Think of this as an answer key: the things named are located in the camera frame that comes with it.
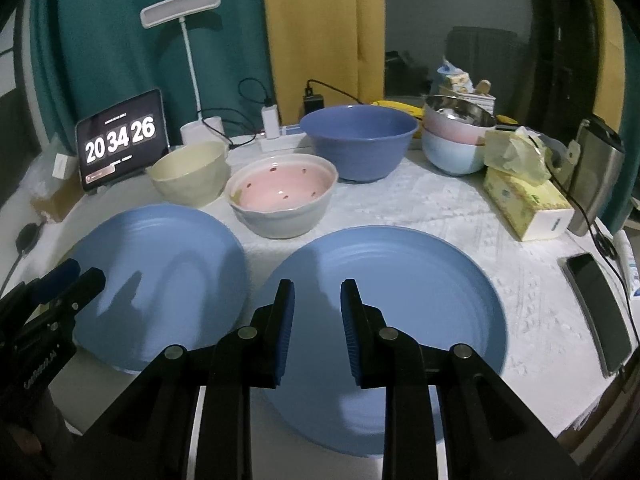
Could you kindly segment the brown cardboard box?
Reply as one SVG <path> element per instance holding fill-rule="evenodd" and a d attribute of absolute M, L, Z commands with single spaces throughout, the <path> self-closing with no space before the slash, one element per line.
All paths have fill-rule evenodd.
<path fill-rule="evenodd" d="M 30 204 L 41 218 L 60 223 L 84 196 L 84 190 L 77 178 L 66 180 L 48 198 L 32 198 Z"/>

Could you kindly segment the yellow tissue pack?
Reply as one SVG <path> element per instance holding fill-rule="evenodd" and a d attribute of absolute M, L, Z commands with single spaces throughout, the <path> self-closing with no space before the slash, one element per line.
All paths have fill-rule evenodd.
<path fill-rule="evenodd" d="M 524 127 L 485 136 L 484 189 L 522 242 L 562 235 L 574 207 L 551 180 L 552 151 Z"/>

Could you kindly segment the pink dotted ceramic bowl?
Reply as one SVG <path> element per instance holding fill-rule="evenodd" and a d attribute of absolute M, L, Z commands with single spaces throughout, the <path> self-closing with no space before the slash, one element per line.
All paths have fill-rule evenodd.
<path fill-rule="evenodd" d="M 309 154 L 256 160 L 235 171 L 224 188 L 236 218 L 255 234 L 287 240 L 313 229 L 337 184 L 332 162 Z"/>

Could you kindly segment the white container with clutter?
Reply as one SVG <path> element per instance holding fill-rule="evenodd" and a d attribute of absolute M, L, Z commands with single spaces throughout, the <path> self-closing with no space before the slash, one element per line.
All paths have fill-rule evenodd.
<path fill-rule="evenodd" d="M 450 63 L 446 58 L 442 59 L 442 65 L 437 69 L 437 77 L 439 94 L 469 101 L 489 114 L 495 111 L 496 98 L 491 94 L 489 80 L 472 81 L 468 72 Z"/>

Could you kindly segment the dark blue plastic bowl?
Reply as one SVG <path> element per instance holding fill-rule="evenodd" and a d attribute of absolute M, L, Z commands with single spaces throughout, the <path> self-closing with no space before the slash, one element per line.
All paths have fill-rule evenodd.
<path fill-rule="evenodd" d="M 370 183 L 399 166 L 419 123 L 401 110 L 359 104 L 315 110 L 299 127 L 314 154 L 332 162 L 340 179 Z"/>

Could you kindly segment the tablet showing clock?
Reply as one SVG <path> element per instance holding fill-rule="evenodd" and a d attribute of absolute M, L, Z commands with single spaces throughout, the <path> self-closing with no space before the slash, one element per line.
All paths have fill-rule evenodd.
<path fill-rule="evenodd" d="M 143 92 L 81 120 L 75 139 L 87 193 L 144 171 L 168 153 L 162 92 Z"/>

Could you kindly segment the white textured tablecloth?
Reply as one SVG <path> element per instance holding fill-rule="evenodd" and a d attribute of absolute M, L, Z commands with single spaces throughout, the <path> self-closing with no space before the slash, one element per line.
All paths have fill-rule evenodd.
<path fill-rule="evenodd" d="M 472 258 L 490 278 L 506 311 L 508 350 L 502 376 L 534 413 L 558 435 L 580 428 L 597 407 L 613 377 L 605 378 L 577 298 L 561 259 L 593 252 L 588 237 L 520 243 L 486 198 L 483 177 L 446 176 L 416 148 L 387 178 L 370 184 L 340 183 L 326 215 L 309 233 L 292 240 L 267 240 L 243 226 L 224 198 L 202 211 L 224 223 L 243 246 L 250 292 L 289 254 L 317 237 L 352 226 L 405 226 L 440 237 Z M 86 196 L 55 233 L 53 261 L 105 220 L 154 204 L 160 196 L 147 177 L 135 177 Z M 52 393 L 66 419 L 87 429 L 132 381 L 79 350 Z"/>

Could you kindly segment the blue plastic plate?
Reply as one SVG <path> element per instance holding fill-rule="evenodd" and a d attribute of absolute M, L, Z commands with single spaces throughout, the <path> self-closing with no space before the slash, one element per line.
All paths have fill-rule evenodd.
<path fill-rule="evenodd" d="M 500 373 L 506 315 L 494 286 L 459 249 L 426 233 L 360 226 L 318 238 L 288 256 L 259 289 L 273 299 L 280 281 L 295 288 L 281 385 L 265 396 L 292 429 L 333 451 L 383 452 L 385 393 L 352 377 L 341 315 L 341 284 L 355 280 L 365 304 L 420 344 L 447 350 L 463 342 Z"/>
<path fill-rule="evenodd" d="M 105 275 L 103 292 L 77 315 L 74 337 L 125 372 L 140 372 L 172 344 L 216 344 L 235 326 L 250 288 L 236 237 L 185 206 L 116 214 L 80 240 L 70 258 Z"/>

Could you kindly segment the teal curtain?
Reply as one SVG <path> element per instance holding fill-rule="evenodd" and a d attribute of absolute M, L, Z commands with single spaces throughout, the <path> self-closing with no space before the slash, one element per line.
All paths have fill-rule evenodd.
<path fill-rule="evenodd" d="M 145 91 L 162 92 L 168 136 L 198 113 L 224 118 L 230 136 L 262 125 L 271 96 L 264 0 L 144 28 L 140 12 L 164 0 L 30 0 L 30 59 L 48 139 L 75 147 L 81 119 Z"/>

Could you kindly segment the black round puck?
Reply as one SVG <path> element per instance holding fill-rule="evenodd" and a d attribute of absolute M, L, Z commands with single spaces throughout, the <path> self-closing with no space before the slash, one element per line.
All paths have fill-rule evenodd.
<path fill-rule="evenodd" d="M 21 228 L 15 240 L 17 253 L 21 257 L 26 256 L 34 249 L 39 240 L 42 228 L 43 223 L 36 222 L 30 222 Z"/>

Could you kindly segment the pink bowl with steel liner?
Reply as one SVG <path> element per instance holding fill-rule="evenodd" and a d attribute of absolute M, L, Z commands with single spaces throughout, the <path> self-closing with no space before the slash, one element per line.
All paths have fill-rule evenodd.
<path fill-rule="evenodd" d="M 470 145 L 483 145 L 486 132 L 497 125 L 495 117 L 470 101 L 453 96 L 427 96 L 423 109 L 423 128 L 443 139 Z"/>

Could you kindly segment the white tube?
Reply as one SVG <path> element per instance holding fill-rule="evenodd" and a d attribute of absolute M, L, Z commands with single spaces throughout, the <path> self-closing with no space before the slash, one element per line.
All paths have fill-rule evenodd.
<path fill-rule="evenodd" d="M 617 261 L 623 271 L 627 287 L 627 296 L 630 299 L 639 297 L 639 269 L 634 258 L 634 250 L 624 230 L 619 230 L 613 236 L 613 245 L 617 252 Z"/>

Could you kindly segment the white charger plug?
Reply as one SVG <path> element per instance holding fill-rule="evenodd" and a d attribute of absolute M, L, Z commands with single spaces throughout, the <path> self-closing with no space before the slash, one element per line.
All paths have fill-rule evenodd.
<path fill-rule="evenodd" d="M 260 114 L 262 114 L 262 125 L 264 126 L 265 138 L 267 140 L 277 139 L 281 135 L 281 125 L 277 105 L 272 104 L 269 106 L 263 106 Z"/>

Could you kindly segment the cream ceramic bowl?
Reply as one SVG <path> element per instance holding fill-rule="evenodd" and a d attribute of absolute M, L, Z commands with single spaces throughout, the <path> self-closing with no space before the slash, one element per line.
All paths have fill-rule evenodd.
<path fill-rule="evenodd" d="M 189 144 L 159 159 L 146 174 L 166 202 L 200 208 L 224 190 L 231 174 L 227 155 L 218 141 Z"/>

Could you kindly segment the white power strip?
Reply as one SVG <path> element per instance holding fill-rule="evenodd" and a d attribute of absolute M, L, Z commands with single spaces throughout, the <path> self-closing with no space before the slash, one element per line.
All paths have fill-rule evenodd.
<path fill-rule="evenodd" d="M 267 139 L 263 134 L 258 139 L 258 145 L 264 153 L 282 152 L 287 150 L 306 150 L 311 143 L 306 132 L 299 125 L 282 126 L 280 136 Z"/>

